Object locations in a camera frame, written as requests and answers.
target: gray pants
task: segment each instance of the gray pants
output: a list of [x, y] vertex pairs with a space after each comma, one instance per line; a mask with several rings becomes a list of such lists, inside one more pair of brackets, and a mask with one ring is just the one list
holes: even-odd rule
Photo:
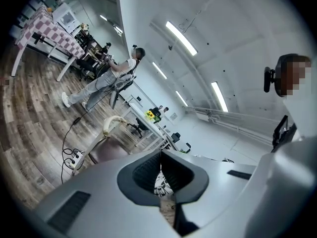
[[86, 109], [89, 110], [93, 105], [95, 105], [98, 102], [100, 97], [103, 97], [104, 95], [109, 93], [104, 93], [104, 91], [110, 90], [107, 89], [107, 87], [112, 85], [115, 81], [116, 77], [113, 75], [111, 69], [109, 69], [101, 77], [95, 79], [94, 81], [86, 85], [86, 87], [81, 89], [80, 92], [70, 95], [68, 97], [68, 103], [73, 105], [90, 95], [86, 105]]

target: power strip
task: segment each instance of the power strip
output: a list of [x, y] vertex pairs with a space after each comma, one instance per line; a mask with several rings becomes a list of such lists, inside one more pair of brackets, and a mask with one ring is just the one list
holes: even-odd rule
[[70, 168], [75, 168], [75, 166], [77, 166], [78, 165], [78, 163], [81, 163], [81, 160], [82, 160], [82, 158], [83, 158], [83, 155], [80, 153], [80, 152], [77, 152], [77, 155], [78, 155], [78, 158], [77, 158], [77, 156], [75, 155], [74, 157], [73, 157], [73, 161], [75, 162], [74, 164], [73, 163], [69, 163], [69, 167]]

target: checkered tablecloth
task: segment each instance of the checkered tablecloth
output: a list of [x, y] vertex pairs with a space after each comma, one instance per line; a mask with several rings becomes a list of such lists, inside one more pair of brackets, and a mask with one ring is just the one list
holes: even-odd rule
[[80, 58], [85, 53], [74, 37], [67, 33], [59, 24], [54, 24], [53, 17], [47, 12], [44, 5], [37, 9], [21, 30], [20, 37], [15, 42], [19, 49], [27, 45], [33, 33], [49, 38], [77, 58]]

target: ceiling light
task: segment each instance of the ceiling light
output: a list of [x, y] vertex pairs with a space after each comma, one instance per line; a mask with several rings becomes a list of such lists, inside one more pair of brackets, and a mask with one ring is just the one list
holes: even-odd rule
[[100, 15], [101, 18], [103, 18], [105, 21], [108, 21], [104, 16]]
[[214, 91], [217, 94], [217, 97], [218, 97], [218, 100], [219, 100], [219, 102], [221, 104], [222, 110], [224, 112], [228, 112], [228, 108], [227, 108], [226, 102], [224, 101], [224, 98], [223, 98], [222, 93], [221, 93], [221, 91], [219, 89], [218, 83], [217, 82], [213, 82], [213, 83], [211, 83], [211, 85], [212, 85]]
[[177, 93], [178, 97], [182, 100], [182, 102], [185, 104], [185, 106], [188, 107], [187, 103], [184, 101], [183, 97], [179, 94], [179, 92], [176, 91], [176, 93]]
[[186, 39], [186, 37], [171, 23], [167, 22], [166, 27], [172, 31], [173, 34], [176, 35], [176, 37], [185, 45], [185, 47], [188, 49], [188, 51], [194, 56], [197, 54], [197, 50], [194, 48], [194, 46]]
[[120, 33], [123, 33], [123, 31], [119, 27], [115, 27]]
[[163, 73], [163, 71], [161, 71], [161, 69], [155, 64], [155, 62], [152, 63], [154, 65], [154, 67], [160, 72], [160, 74], [162, 74], [163, 78], [167, 79], [167, 77], [165, 76], [165, 74]]

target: white shoe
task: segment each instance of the white shoe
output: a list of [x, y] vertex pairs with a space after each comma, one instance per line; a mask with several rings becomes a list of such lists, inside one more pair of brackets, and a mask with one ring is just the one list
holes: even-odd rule
[[70, 104], [68, 103], [68, 96], [65, 92], [61, 93], [61, 99], [63, 100], [63, 103], [66, 107], [70, 108]]
[[91, 110], [87, 110], [87, 108], [86, 108], [86, 105], [87, 105], [87, 103], [86, 102], [82, 102], [81, 103], [81, 105], [84, 107], [84, 109], [88, 112], [88, 113], [91, 113]]

